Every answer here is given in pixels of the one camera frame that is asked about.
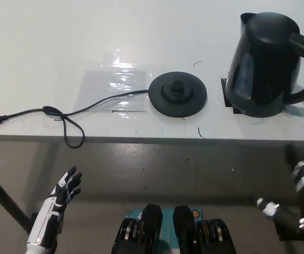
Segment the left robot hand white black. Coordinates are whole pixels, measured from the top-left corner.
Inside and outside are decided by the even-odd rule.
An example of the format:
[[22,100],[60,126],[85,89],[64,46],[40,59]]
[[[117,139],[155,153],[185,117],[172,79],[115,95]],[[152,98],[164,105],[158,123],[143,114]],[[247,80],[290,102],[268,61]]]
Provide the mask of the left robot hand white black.
[[68,170],[44,200],[26,244],[26,254],[55,253],[67,205],[80,193],[82,173]]

